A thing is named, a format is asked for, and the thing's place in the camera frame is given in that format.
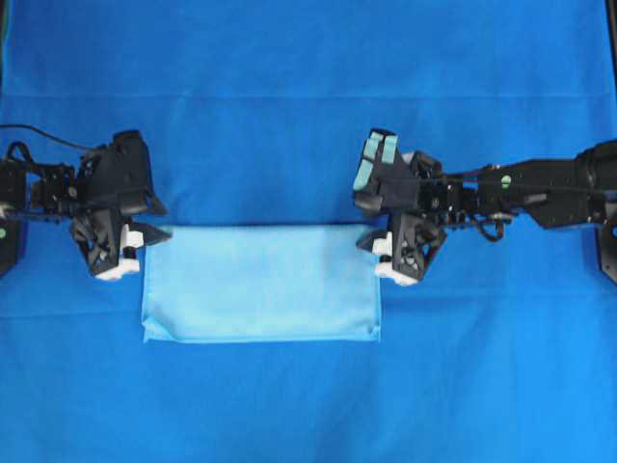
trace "green sticker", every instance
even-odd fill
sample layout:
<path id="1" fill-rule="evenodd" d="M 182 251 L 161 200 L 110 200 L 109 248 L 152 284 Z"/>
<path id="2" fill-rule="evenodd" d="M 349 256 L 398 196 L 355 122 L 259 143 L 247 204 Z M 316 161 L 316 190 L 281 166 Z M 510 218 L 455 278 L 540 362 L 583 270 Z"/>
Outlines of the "green sticker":
<path id="1" fill-rule="evenodd" d="M 501 178 L 501 188 L 509 188 L 510 183 L 512 183 L 512 178 L 510 176 L 503 176 Z"/>
<path id="2" fill-rule="evenodd" d="M 385 164 L 394 163 L 394 154 L 396 153 L 396 143 L 398 137 L 396 135 L 389 135 L 384 142 L 384 152 L 382 154 L 382 162 Z"/>
<path id="3" fill-rule="evenodd" d="M 373 172 L 373 165 L 363 159 L 354 180 L 354 191 L 362 190 L 366 186 L 371 172 Z"/>
<path id="4" fill-rule="evenodd" d="M 379 146 L 379 142 L 372 138 L 369 138 L 364 143 L 364 152 L 362 153 L 364 157 L 368 159 L 375 159 L 375 153 L 377 152 L 377 147 Z"/>
<path id="5" fill-rule="evenodd" d="M 378 142 L 381 142 L 384 139 L 384 136 L 381 133 L 370 132 L 370 139 L 371 140 L 377 140 Z"/>

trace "light blue cloth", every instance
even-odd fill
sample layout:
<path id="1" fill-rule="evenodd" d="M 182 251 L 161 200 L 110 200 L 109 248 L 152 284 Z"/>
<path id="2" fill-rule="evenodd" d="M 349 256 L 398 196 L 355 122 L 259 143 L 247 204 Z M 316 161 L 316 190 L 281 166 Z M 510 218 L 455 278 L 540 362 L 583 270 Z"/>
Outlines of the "light blue cloth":
<path id="1" fill-rule="evenodd" d="M 378 340 L 367 227 L 176 227 L 148 248 L 144 340 Z"/>

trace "robotic arm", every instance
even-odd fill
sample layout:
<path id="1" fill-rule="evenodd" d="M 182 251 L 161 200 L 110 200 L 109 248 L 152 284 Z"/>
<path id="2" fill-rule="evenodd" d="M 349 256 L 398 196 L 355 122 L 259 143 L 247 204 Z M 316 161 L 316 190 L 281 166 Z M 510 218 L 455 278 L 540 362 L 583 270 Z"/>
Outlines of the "robotic arm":
<path id="1" fill-rule="evenodd" d="M 421 151 L 403 153 L 398 137 L 373 129 L 364 142 L 354 203 L 367 216 L 387 215 L 388 227 L 357 246 L 380 256 L 376 274 L 399 285 L 420 282 L 446 230 L 477 229 L 497 242 L 521 213 L 544 229 L 597 228 L 602 271 L 617 283 L 617 141 L 575 159 L 532 159 L 508 166 L 445 174 Z"/>
<path id="2" fill-rule="evenodd" d="M 59 143 L 84 150 L 77 173 L 64 164 L 39 164 L 22 142 L 10 144 L 0 159 L 0 277 L 18 261 L 23 223 L 70 221 L 70 234 L 91 275 L 114 281 L 139 272 L 136 250 L 170 238 L 148 224 L 133 222 L 142 213 L 166 215 L 154 194 L 148 147 L 138 131 L 114 136 L 111 144 L 81 147 L 35 127 Z M 27 176 L 37 178 L 27 194 Z"/>

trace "black cable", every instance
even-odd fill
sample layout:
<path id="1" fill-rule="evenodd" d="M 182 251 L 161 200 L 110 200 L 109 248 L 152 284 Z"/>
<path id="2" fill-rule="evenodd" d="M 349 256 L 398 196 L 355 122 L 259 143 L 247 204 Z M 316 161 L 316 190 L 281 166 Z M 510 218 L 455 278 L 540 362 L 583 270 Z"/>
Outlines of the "black cable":
<path id="1" fill-rule="evenodd" d="M 48 138 L 49 140 L 53 140 L 54 142 L 65 145 L 67 147 L 83 151 L 96 151 L 96 148 L 85 147 L 83 145 L 77 145 L 76 143 L 63 140 L 62 138 L 56 137 L 50 133 L 45 132 L 44 130 L 41 130 L 40 128 L 34 127 L 33 125 L 29 125 L 27 123 L 0 123 L 0 129 L 2 128 L 24 128 L 26 130 L 32 130 L 33 132 L 36 132 L 39 135 Z"/>

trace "blue tablecloth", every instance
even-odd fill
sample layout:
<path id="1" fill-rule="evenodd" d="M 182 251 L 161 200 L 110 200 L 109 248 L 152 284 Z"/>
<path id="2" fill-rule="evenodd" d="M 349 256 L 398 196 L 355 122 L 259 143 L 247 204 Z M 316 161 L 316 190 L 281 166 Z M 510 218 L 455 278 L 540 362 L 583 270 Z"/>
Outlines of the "blue tablecloth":
<path id="1" fill-rule="evenodd" d="M 448 171 L 617 133 L 588 0 L 13 1 L 0 114 L 90 145 L 141 129 L 181 225 L 359 222 L 371 126 Z M 0 281 L 0 461 L 615 461 L 592 231 L 453 232 L 382 292 L 381 343 L 143 344 L 141 278 L 92 280 L 67 226 L 33 225 Z"/>

